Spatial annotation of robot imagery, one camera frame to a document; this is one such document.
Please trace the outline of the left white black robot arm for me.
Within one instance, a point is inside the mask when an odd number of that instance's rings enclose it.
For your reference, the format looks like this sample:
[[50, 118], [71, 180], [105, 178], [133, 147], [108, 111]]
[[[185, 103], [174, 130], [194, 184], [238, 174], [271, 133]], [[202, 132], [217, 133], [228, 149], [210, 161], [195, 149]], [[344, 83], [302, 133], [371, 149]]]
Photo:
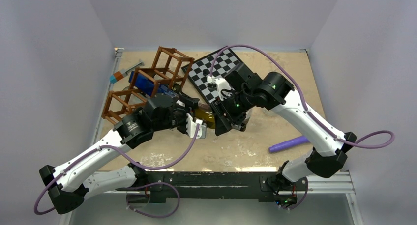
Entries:
[[65, 214], [86, 199], [112, 190], [141, 190], [152, 186], [144, 166], [133, 159], [118, 170], [100, 169], [118, 156], [152, 139], [156, 131], [177, 128], [193, 140], [201, 136], [202, 121], [194, 121], [199, 100], [186, 95], [157, 94], [123, 117], [102, 139], [60, 166], [46, 165], [39, 171], [53, 210]]

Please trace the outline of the blue square bottle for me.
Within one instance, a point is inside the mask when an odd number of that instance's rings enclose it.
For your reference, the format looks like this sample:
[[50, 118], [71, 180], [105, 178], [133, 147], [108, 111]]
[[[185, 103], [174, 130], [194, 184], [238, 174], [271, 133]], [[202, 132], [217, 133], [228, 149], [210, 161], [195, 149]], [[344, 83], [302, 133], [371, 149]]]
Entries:
[[[154, 83], [143, 76], [142, 74], [138, 74], [136, 81], [134, 83], [134, 87], [138, 88], [142, 93], [146, 96], [151, 96], [154, 90]], [[167, 84], [161, 84], [158, 88], [157, 93], [167, 94], [171, 97], [178, 97], [179, 95], [174, 92], [172, 89], [168, 89]]]

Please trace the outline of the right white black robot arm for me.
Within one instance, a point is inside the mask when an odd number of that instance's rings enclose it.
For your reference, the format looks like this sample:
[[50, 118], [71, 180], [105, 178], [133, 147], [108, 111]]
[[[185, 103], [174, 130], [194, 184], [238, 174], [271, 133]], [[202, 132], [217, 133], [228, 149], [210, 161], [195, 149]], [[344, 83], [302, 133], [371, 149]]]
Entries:
[[210, 104], [217, 136], [229, 132], [233, 126], [243, 127], [246, 113], [253, 107], [260, 107], [284, 118], [313, 145], [309, 154], [286, 162], [280, 168], [276, 176], [280, 188], [288, 189], [312, 174], [330, 178], [343, 168], [350, 149], [343, 141], [354, 142], [356, 136], [337, 130], [320, 116], [315, 117], [316, 112], [302, 104], [300, 93], [280, 73], [270, 72], [262, 79], [240, 63], [224, 78], [208, 75], [207, 82], [209, 88], [216, 87], [219, 94]]

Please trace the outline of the brown wooden wine rack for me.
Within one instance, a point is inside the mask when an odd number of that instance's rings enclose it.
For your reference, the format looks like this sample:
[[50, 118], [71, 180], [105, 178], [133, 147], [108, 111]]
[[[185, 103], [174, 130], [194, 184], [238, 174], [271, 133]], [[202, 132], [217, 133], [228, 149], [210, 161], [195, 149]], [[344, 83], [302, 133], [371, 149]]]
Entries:
[[134, 65], [126, 72], [117, 71], [111, 82], [128, 77], [129, 86], [126, 90], [108, 92], [101, 117], [115, 125], [122, 116], [142, 107], [158, 93], [179, 94], [194, 61], [194, 58], [175, 48], [160, 46], [150, 67]]

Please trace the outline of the olive wine bottle tan label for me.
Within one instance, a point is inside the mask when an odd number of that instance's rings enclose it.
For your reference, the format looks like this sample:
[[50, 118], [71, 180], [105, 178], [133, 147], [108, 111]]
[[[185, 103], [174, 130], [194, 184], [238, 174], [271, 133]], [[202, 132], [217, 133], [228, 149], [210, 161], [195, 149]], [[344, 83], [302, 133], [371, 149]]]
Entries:
[[[243, 122], [244, 124], [246, 125], [248, 124], [248, 121], [251, 115], [252, 115], [252, 109], [246, 112], [246, 117]], [[194, 116], [195, 118], [202, 119], [208, 128], [215, 129], [215, 117], [209, 105], [198, 103], [198, 107], [194, 111]], [[234, 125], [234, 124], [232, 124], [232, 128], [239, 130], [239, 131], [241, 129], [238, 125]]]

